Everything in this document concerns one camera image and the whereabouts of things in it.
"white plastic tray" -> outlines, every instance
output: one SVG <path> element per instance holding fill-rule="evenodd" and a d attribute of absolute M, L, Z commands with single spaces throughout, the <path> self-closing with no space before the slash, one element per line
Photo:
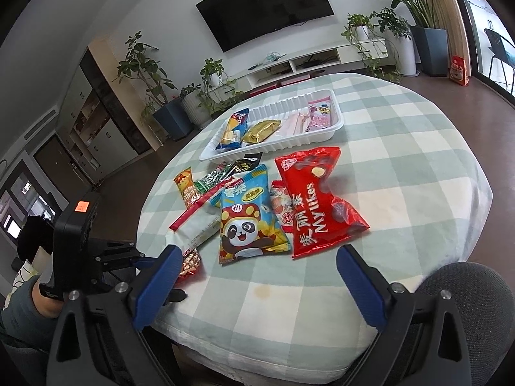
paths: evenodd
<path fill-rule="evenodd" d="M 331 98 L 330 127 L 284 138 L 277 138 L 274 137 L 274 135 L 271 135 L 271 137 L 261 143 L 248 145 L 231 151 L 220 152 L 215 150 L 215 148 L 220 142 L 222 134 L 225 131 L 229 121 L 229 118 L 227 118 L 220 129 L 218 129 L 215 136 L 213 136 L 208 145 L 204 148 L 202 154 L 200 154 L 200 161 L 212 161 L 216 163 L 234 161 L 243 158 L 245 154 L 272 152 L 280 149 L 298 147 L 308 143 L 324 142 L 331 139 L 334 132 L 343 126 L 343 115 L 338 103 L 336 102 L 334 91 L 329 89 L 313 91 L 301 96 L 291 97 L 289 99 L 279 100 L 275 103 L 254 107 L 249 111 L 249 128 L 265 119 L 284 120 L 293 112 L 307 113 L 308 102 L 324 99 L 325 97 Z"/>

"television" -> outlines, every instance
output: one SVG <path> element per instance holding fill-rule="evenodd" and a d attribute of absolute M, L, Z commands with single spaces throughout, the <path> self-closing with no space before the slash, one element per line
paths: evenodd
<path fill-rule="evenodd" d="M 287 26 L 334 14 L 328 0 L 203 0 L 197 8 L 223 52 Z"/>

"tablecloth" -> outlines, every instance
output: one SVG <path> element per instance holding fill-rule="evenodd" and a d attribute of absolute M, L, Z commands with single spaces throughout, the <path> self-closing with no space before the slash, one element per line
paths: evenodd
<path fill-rule="evenodd" d="M 334 194 L 371 227 L 352 242 L 367 264 L 413 291 L 437 268 L 466 260 L 492 200 L 481 166 L 432 102 L 353 73 L 255 96 L 204 129 L 157 178 L 141 213 L 138 249 L 149 256 L 164 249 L 168 226 L 185 210 L 173 178 L 186 167 L 196 179 L 212 169 L 198 158 L 228 115 L 323 88 L 334 90 L 343 128 L 327 142 L 263 155 L 269 181 L 278 177 L 274 157 L 339 146 Z M 336 248 L 298 260 L 260 256 L 221 266 L 219 241 L 200 247 L 202 272 L 183 285 L 186 300 L 161 310 L 156 329 L 218 365 L 313 384 L 340 377 L 371 343 L 376 332 L 337 273 Z"/>

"white plant pot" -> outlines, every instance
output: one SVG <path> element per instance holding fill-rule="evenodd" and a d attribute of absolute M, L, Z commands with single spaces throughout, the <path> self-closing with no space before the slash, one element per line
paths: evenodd
<path fill-rule="evenodd" d="M 197 97 L 198 91 L 191 92 L 182 101 L 184 111 L 199 129 L 204 129 L 213 119 L 205 107 L 200 105 L 200 99 Z"/>
<path fill-rule="evenodd" d="M 360 42 L 368 40 L 368 26 L 358 26 L 353 29 L 353 35 Z"/>
<path fill-rule="evenodd" d="M 398 71 L 405 77 L 416 77 L 419 74 L 415 63 L 415 48 L 413 37 L 395 37 L 388 29 L 385 30 L 388 54 L 394 58 Z"/>
<path fill-rule="evenodd" d="M 209 84 L 213 88 L 220 86 L 220 84 L 221 84 L 220 77 L 217 74 L 211 74 L 211 76 L 209 78 Z"/>

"beige curtain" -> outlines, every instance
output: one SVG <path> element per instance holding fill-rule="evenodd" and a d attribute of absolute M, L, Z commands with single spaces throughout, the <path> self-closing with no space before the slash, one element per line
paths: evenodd
<path fill-rule="evenodd" d="M 459 10 L 457 0 L 433 0 L 435 13 L 439 26 L 447 29 L 447 40 L 449 42 L 450 56 L 457 55 L 465 60 L 467 72 L 470 77 L 470 52 L 465 25 L 462 14 Z"/>

